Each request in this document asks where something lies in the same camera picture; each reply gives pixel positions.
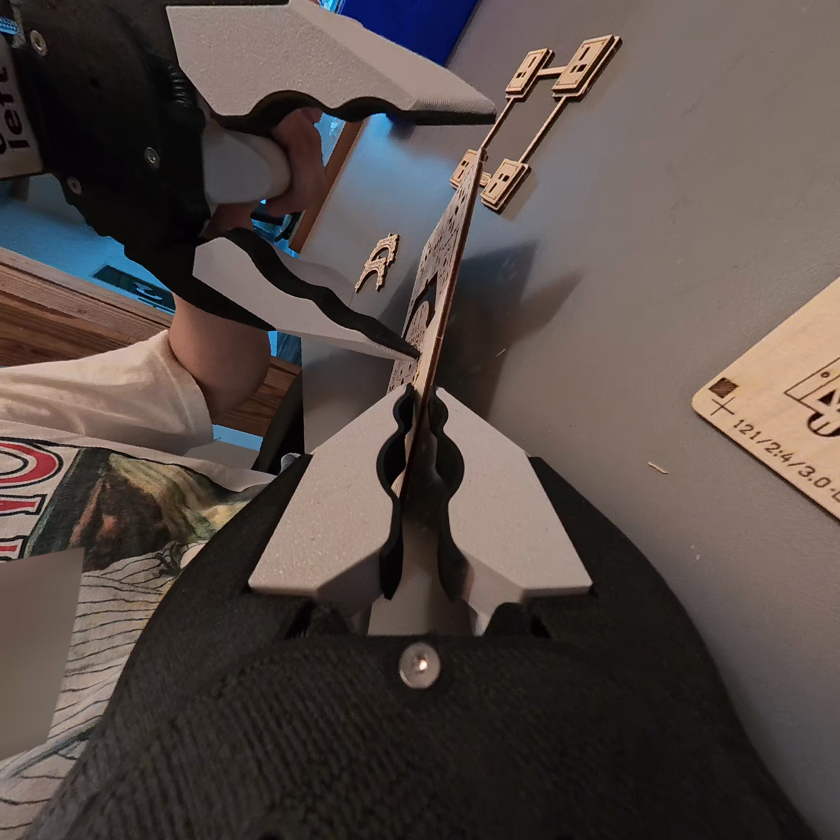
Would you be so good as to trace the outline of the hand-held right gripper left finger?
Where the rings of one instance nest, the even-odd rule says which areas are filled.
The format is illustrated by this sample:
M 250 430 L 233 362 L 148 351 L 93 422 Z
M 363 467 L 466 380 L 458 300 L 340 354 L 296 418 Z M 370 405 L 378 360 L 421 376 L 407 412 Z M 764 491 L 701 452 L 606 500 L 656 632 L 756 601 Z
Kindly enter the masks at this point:
M 252 590 L 317 601 L 393 597 L 414 407 L 414 389 L 403 385 L 314 450 L 250 575 Z

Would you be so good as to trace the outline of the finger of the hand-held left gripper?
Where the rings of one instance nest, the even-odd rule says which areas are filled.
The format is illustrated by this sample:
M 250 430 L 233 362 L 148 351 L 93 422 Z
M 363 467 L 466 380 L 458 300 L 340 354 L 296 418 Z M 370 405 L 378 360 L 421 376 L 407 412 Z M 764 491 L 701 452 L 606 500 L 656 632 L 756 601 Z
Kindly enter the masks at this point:
M 345 122 L 493 123 L 495 104 L 452 71 L 311 2 L 165 9 L 178 66 L 219 122 L 266 132 L 291 111 Z
M 199 245 L 193 276 L 281 333 L 394 361 L 419 351 L 350 307 L 353 285 L 337 270 L 293 258 L 243 228 Z

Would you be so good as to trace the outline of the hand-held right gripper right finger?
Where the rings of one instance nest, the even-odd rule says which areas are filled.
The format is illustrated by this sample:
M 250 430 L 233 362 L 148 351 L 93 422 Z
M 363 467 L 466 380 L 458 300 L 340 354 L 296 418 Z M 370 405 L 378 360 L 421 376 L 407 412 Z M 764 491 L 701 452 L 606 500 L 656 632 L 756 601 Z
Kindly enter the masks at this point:
M 588 592 L 592 579 L 526 452 L 443 388 L 428 422 L 444 483 L 437 559 L 447 596 L 524 603 Z

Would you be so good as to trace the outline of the wooden puzzle sheet with arches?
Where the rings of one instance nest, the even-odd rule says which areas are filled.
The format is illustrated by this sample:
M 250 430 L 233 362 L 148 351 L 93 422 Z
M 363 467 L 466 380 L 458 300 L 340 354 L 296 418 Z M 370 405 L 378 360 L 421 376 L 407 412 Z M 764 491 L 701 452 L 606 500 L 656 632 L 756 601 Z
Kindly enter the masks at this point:
M 414 393 L 413 427 L 405 438 L 406 467 L 392 485 L 399 497 L 403 494 L 408 468 L 413 461 L 416 437 L 437 369 L 486 157 L 487 153 L 480 150 L 469 159 L 459 186 L 419 260 L 403 330 L 404 339 L 419 352 L 419 357 L 408 362 L 395 362 L 387 388 L 389 392 L 401 391 L 404 385 L 409 384 Z

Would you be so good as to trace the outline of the person's left forearm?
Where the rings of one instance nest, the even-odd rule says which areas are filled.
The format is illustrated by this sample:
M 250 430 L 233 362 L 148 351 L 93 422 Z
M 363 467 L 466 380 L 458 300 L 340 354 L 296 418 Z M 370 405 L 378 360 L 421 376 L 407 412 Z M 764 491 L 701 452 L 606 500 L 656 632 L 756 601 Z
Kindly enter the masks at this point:
M 253 397 L 270 367 L 267 331 L 205 312 L 174 295 L 174 357 L 197 383 L 213 421 Z

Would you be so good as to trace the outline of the grey desk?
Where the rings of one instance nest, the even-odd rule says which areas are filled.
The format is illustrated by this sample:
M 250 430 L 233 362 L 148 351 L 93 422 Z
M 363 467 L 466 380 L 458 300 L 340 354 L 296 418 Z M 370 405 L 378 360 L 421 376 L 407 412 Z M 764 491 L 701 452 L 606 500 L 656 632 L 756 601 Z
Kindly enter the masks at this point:
M 607 34 L 476 208 L 442 385 L 657 566 L 780 774 L 831 776 L 837 521 L 690 400 L 838 276 L 838 2 L 480 2 L 449 65 L 500 108 L 531 49 Z

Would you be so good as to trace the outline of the person's left hand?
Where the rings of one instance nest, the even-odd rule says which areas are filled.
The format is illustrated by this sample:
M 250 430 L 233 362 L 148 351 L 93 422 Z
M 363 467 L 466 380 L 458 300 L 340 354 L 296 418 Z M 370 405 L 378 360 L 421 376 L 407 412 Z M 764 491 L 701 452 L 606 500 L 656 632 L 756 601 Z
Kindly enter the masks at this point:
M 270 132 L 285 152 L 289 169 L 288 189 L 266 201 L 265 212 L 273 217 L 305 213 L 324 196 L 326 171 L 322 162 L 322 138 L 318 108 L 301 108 L 288 114 Z

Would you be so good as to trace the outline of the blue panel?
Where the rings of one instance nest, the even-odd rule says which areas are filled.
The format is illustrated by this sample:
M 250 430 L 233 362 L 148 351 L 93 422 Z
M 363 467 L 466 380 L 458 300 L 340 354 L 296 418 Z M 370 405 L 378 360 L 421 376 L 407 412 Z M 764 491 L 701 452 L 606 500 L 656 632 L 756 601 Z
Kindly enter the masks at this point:
M 478 1 L 342 1 L 339 14 L 446 65 Z

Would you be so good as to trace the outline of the small wooden arch piece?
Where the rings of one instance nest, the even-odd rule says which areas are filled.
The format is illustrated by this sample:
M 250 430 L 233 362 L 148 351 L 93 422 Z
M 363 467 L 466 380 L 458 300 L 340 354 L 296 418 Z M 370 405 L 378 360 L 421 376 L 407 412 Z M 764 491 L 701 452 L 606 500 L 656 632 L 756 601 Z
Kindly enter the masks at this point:
M 389 234 L 376 243 L 364 263 L 359 279 L 355 283 L 354 292 L 356 294 L 361 293 L 366 281 L 372 277 L 375 278 L 375 290 L 379 291 L 383 288 L 388 270 L 396 260 L 399 244 L 399 234 Z

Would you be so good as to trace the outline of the person's printed white shirt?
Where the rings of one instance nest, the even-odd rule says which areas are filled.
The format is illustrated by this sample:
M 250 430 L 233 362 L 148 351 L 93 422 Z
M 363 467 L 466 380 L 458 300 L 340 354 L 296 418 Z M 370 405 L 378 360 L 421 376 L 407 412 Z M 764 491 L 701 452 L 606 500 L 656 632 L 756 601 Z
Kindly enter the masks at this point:
M 271 478 L 186 456 L 213 427 L 167 331 L 8 367 L 1 380 L 2 561 L 85 552 L 49 735 L 2 761 L 1 837 L 20 838 L 82 755 L 182 567 Z

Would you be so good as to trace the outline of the wooden puzzle sheet with towers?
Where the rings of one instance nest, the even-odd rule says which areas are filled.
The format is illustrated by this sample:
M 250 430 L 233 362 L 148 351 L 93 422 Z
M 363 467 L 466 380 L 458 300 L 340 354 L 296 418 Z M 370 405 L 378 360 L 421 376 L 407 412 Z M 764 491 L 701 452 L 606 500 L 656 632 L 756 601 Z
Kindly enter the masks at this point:
M 839 518 L 839 280 L 713 376 L 691 405 Z

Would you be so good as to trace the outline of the wooden furniture frame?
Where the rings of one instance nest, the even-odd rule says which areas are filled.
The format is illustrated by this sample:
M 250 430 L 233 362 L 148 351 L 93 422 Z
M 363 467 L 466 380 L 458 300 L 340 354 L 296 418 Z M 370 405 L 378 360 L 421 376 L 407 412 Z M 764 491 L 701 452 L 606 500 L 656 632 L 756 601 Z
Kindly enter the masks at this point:
M 1 365 L 85 358 L 147 340 L 172 316 L 1 248 Z

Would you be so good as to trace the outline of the wooden frame with square pieces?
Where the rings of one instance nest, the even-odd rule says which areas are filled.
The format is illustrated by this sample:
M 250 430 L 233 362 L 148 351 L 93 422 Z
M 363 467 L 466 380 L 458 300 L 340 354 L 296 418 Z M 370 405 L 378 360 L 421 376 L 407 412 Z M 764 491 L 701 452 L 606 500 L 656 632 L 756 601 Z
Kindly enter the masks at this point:
M 571 102 L 582 100 L 603 69 L 622 44 L 618 35 L 588 38 L 573 53 L 564 66 L 554 66 L 555 53 L 550 48 L 534 49 L 523 58 L 505 90 L 505 105 L 477 150 L 467 150 L 458 163 L 449 182 L 453 189 L 460 188 L 469 167 L 479 151 L 487 151 L 490 142 L 501 130 L 513 109 L 530 98 L 538 86 L 552 81 L 553 109 L 536 132 L 524 152 L 516 159 L 504 159 L 491 174 L 482 173 L 481 203 L 496 214 L 501 214 L 524 183 L 532 167 L 530 160 L 562 111 Z

